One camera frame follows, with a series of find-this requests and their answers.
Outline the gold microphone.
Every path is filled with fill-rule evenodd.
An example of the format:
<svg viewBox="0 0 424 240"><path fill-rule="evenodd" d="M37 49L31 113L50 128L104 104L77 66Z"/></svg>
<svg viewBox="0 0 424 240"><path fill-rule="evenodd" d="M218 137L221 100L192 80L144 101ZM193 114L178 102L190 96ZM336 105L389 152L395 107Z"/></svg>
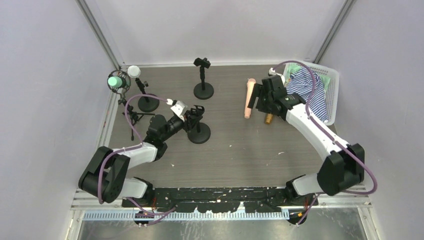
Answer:
<svg viewBox="0 0 424 240"><path fill-rule="evenodd" d="M273 118L274 118L274 115L273 114L267 113L266 116L265 116L264 123L266 125L270 125L272 123L272 121L273 121Z"/></svg>

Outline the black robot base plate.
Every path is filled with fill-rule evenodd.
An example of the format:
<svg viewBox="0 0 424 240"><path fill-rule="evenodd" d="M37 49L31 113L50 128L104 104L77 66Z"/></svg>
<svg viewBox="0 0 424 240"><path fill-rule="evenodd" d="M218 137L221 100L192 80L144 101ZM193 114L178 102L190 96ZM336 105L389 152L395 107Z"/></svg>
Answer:
<svg viewBox="0 0 424 240"><path fill-rule="evenodd" d="M282 207L305 209L312 203L314 194L290 194L283 187L162 187L149 188L142 198L125 199L125 208L137 205L153 207L159 212L174 209L177 213L234 213L244 207L247 213L276 213Z"/></svg>

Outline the black stand with clip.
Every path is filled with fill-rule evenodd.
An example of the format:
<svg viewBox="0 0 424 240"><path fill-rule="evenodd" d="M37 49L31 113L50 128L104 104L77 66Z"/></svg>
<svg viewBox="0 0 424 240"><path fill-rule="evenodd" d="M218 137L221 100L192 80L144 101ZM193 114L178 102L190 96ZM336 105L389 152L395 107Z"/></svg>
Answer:
<svg viewBox="0 0 424 240"><path fill-rule="evenodd" d="M194 60L193 64L196 67L199 67L199 78L201 80L201 82L194 87L193 94L200 100L207 100L214 94L214 88L210 83L206 82L205 75L205 69L208 69L211 66L211 63L206 57L198 57Z"/></svg>

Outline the white microphone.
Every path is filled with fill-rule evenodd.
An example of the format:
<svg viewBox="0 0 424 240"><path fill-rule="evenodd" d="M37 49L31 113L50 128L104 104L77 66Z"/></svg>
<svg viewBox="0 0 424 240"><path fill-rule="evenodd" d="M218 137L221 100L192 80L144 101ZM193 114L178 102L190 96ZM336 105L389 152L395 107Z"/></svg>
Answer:
<svg viewBox="0 0 424 240"><path fill-rule="evenodd" d="M141 75L141 70L136 65L131 65L127 69L127 74L132 79L137 79Z"/></svg>

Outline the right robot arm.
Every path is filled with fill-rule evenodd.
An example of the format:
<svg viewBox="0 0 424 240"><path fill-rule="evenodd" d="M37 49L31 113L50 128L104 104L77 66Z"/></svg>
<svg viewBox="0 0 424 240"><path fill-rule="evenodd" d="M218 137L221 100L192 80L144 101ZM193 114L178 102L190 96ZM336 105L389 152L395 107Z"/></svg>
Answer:
<svg viewBox="0 0 424 240"><path fill-rule="evenodd" d="M279 75L268 76L258 84L247 82L245 112L252 109L282 118L295 127L314 147L323 163L317 173L301 175L285 184L288 201L309 194L334 196L361 183L365 150L338 137L322 121L313 120L312 111L297 93L289 94Z"/></svg>

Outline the green cloth in basket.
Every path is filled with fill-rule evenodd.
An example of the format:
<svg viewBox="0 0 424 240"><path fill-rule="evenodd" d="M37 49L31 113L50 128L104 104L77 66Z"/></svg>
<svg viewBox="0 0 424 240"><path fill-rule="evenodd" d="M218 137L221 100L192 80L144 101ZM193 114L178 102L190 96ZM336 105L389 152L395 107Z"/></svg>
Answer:
<svg viewBox="0 0 424 240"><path fill-rule="evenodd" d="M288 65L286 65L287 77L286 77L286 83L284 85L287 86L287 84L291 81L292 75L294 75L295 73L300 71L302 68L303 67L301 65L297 65L296 63L289 63ZM331 78L329 76L323 74L322 72L318 72L318 70L313 70L313 72L318 73L320 80L323 83L324 91L326 92L328 90L330 83L331 83Z"/></svg>

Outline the aluminium frame rail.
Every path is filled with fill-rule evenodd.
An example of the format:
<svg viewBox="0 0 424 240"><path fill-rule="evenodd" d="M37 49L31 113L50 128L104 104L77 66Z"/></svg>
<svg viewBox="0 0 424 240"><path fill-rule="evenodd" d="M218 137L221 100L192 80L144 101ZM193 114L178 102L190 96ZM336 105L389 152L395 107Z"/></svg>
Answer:
<svg viewBox="0 0 424 240"><path fill-rule="evenodd" d="M112 76L122 78L122 87L109 87L108 78ZM131 78L126 71L121 68L111 71L106 83L108 89L118 95L117 103L125 107L127 104L125 93L131 86ZM130 161L129 157L122 154L123 152L122 148L114 150L108 146L99 146L79 178L78 187L96 197L100 204L115 201L123 190Z"/></svg>

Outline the green microphone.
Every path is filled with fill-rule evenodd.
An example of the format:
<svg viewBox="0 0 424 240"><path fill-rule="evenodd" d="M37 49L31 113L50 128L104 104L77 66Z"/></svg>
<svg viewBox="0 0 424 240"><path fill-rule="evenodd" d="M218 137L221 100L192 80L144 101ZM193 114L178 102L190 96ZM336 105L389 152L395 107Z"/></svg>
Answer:
<svg viewBox="0 0 424 240"><path fill-rule="evenodd" d="M124 83L124 81L122 80L122 78L121 77L119 77L119 76L110 76L108 79L107 79L107 84L109 85L109 87L111 87L111 88L115 88L115 89L118 89L118 88L121 88L122 87L122 85L123 85L123 83Z"/></svg>

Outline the black shock mount stand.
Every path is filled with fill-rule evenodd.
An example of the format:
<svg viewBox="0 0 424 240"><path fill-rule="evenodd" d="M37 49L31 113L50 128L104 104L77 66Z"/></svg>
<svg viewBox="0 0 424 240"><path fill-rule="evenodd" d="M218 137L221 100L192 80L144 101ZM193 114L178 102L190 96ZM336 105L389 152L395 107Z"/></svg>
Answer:
<svg viewBox="0 0 424 240"><path fill-rule="evenodd" d="M196 111L198 113L203 112L204 114L205 108L201 105L194 105L194 107L192 107L190 111L193 111L193 112ZM188 139L194 144L204 144L211 137L210 127L207 124L201 122L201 120L200 120L200 123L198 123L195 126L195 128L193 128L190 132L187 132Z"/></svg>

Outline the white plastic basket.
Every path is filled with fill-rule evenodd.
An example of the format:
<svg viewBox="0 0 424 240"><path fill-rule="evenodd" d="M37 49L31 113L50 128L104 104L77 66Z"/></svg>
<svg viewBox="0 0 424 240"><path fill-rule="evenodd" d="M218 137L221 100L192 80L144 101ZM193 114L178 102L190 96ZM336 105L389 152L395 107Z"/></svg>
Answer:
<svg viewBox="0 0 424 240"><path fill-rule="evenodd" d="M302 69L292 75L291 81L287 84L287 86L285 86L287 92L289 94L296 93L305 101L307 101L308 97L311 95L311 93L313 93L311 103L309 104L311 111L325 125L333 125L335 122L337 111L340 78L339 73L336 70L323 65L305 62L304 64L307 65L309 68L312 67L313 70L318 70L318 72L321 72L331 78L329 87L327 91L325 91L324 85L320 79L319 74L313 72L317 83L315 85L315 90L312 91L313 80L309 71L305 69L303 65L298 63L295 64L302 66ZM285 78L288 76L286 65L283 72Z"/></svg>

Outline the pink microphone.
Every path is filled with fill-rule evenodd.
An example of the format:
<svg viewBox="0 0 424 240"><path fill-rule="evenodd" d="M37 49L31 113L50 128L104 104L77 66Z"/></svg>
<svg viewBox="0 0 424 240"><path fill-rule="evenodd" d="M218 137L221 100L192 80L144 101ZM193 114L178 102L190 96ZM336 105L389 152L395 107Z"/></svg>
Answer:
<svg viewBox="0 0 424 240"><path fill-rule="evenodd" d="M251 116L252 109L249 107L249 102L250 102L255 84L256 84L256 80L254 78L249 78L246 84L247 91L246 91L246 100L245 100L245 108L244 108L245 119L249 119Z"/></svg>

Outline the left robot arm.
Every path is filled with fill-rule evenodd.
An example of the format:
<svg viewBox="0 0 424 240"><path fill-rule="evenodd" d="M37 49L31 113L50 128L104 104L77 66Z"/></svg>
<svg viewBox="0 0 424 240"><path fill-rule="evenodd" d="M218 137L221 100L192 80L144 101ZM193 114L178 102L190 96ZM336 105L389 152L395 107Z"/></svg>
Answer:
<svg viewBox="0 0 424 240"><path fill-rule="evenodd" d="M166 141L181 130L195 130L203 114L200 106L187 110L182 118L173 115L166 119L156 114L150 119L142 143L117 149L99 147L79 178L78 187L97 197L101 204L112 203L119 197L142 199L149 184L141 178L128 178L128 170L159 160L168 148Z"/></svg>

